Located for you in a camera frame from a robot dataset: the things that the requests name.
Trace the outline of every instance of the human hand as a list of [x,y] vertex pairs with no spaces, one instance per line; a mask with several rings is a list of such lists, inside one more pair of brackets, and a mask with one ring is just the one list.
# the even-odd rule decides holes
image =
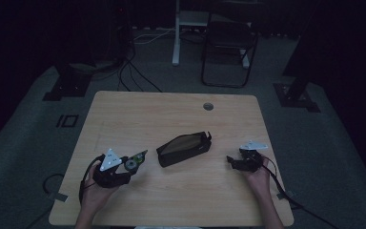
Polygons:
[[102,188],[94,182],[93,173],[96,166],[90,168],[89,178],[85,181],[81,210],[75,223],[75,229],[91,228],[96,213],[106,205],[110,196],[118,189],[118,187]]
[[81,212],[92,214],[93,216],[102,209],[110,196],[119,188],[102,188],[93,180],[93,173],[97,165],[89,170],[89,178],[85,181],[85,189],[81,203]]
[[[268,163],[269,159],[263,157],[263,165],[267,167]],[[261,198],[264,195],[270,196],[270,173],[263,166],[254,173],[248,171],[241,171],[241,173],[248,181],[257,198]]]

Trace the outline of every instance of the chair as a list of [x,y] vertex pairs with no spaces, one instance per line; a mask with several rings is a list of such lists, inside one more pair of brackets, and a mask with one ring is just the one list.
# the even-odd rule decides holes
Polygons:
[[[222,0],[214,2],[210,8],[206,28],[206,39],[202,52],[201,81],[208,86],[241,88],[249,80],[254,53],[261,31],[265,31],[269,21],[269,8],[257,1]],[[204,71],[208,46],[223,49],[236,49],[240,63],[252,50],[249,68],[241,84],[212,83],[205,80]]]

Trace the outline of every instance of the black pouch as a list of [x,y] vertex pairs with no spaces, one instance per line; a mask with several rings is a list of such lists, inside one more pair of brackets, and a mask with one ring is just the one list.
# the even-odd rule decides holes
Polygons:
[[210,132],[208,134],[209,136],[205,132],[200,132],[192,135],[180,135],[157,148],[160,166],[167,167],[208,152],[212,138]]

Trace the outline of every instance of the table top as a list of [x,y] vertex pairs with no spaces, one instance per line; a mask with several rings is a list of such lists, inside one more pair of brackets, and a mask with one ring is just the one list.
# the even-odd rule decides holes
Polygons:
[[[207,111],[203,105],[213,104]],[[210,132],[210,151],[162,168],[156,148],[179,135]],[[259,152],[275,164],[275,155],[257,99],[252,95],[98,92],[56,200],[50,223],[74,225],[80,210],[79,184],[92,160],[112,148],[119,156],[148,150],[130,184],[123,185],[95,217],[95,225],[256,226],[257,202],[245,179],[226,156],[253,140],[268,145]],[[277,166],[277,176],[281,177]],[[284,225],[294,222],[290,205],[271,194]]]

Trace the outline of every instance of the black bracket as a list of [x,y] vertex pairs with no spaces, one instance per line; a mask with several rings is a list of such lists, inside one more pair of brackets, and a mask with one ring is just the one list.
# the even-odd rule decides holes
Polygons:
[[299,88],[296,83],[273,85],[282,107],[306,108],[310,113],[320,113],[317,104],[311,100],[305,87]]
[[59,77],[51,92],[44,95],[43,101],[60,101],[63,96],[83,97],[91,83],[91,74],[78,74],[69,64],[55,66]]

